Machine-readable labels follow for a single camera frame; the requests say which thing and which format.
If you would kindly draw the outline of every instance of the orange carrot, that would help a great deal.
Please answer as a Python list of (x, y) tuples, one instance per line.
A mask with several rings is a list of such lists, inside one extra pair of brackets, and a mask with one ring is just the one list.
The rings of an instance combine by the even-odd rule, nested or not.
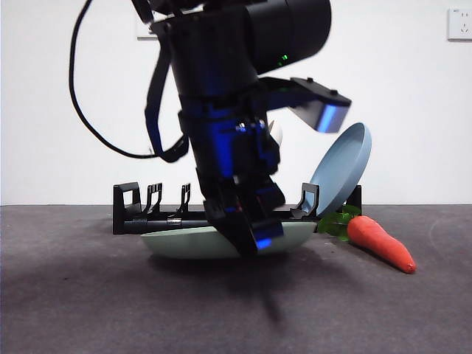
[(405, 273), (414, 273), (416, 264), (406, 247), (367, 216), (356, 216), (347, 224), (351, 242), (388, 260)]

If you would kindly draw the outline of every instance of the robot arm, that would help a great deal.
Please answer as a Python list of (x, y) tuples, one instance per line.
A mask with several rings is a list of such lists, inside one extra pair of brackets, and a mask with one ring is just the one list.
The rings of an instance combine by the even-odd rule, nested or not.
[[(267, 111), (290, 107), (313, 129), (336, 132), (350, 100), (311, 79), (259, 78), (316, 54), (330, 31), (329, 0), (133, 0), (158, 35), (161, 54), (145, 110), (155, 154), (174, 162), (195, 156), (207, 220), (243, 256), (282, 235), (270, 215), (285, 203), (270, 175), (280, 162)], [(204, 5), (203, 11), (188, 10)], [(151, 10), (169, 15), (154, 22)], [(183, 136), (162, 150), (158, 118), (173, 68)]]

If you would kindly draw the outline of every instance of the white wall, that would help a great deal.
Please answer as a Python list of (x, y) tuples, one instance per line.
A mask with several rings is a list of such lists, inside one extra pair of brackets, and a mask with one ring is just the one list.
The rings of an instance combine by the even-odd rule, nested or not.
[[(84, 1), (1, 1), (1, 187), (3, 204), (110, 204), (112, 185), (164, 182), (164, 202), (192, 182), (191, 154), (176, 164), (127, 159), (103, 147), (69, 99), (73, 22)], [(333, 28), (314, 58), (273, 76), (314, 77), (353, 100), (343, 129), (365, 122), (374, 139), (362, 178), (368, 204), (472, 203), (472, 43), (449, 43), (447, 9), (471, 0), (332, 0)], [(94, 1), (80, 33), (77, 94), (113, 143), (147, 153), (143, 108), (158, 53), (134, 37), (127, 0)], [(164, 143), (179, 135), (173, 82), (164, 94)], [(275, 180), (299, 200), (337, 135), (310, 131), (289, 111)]]

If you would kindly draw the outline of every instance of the carrot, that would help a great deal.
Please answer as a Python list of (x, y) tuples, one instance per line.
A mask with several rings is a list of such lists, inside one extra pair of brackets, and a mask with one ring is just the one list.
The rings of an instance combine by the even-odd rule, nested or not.
[(374, 252), (405, 273), (416, 270), (416, 264), (408, 249), (390, 236), (378, 223), (367, 216), (356, 216), (347, 224), (350, 241)]
[(414, 273), (416, 264), (406, 247), (373, 219), (360, 214), (359, 208), (344, 205), (342, 212), (328, 214), (318, 222), (318, 232), (369, 249), (405, 273)]

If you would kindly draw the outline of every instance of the pale green plate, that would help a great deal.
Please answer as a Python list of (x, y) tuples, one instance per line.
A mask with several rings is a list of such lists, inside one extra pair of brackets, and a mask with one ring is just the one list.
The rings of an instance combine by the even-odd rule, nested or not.
[[(288, 251), (301, 246), (315, 230), (313, 222), (282, 223), (284, 236), (276, 237), (259, 255)], [(151, 232), (141, 236), (146, 246), (159, 256), (183, 260), (238, 258), (234, 246), (212, 226)]]

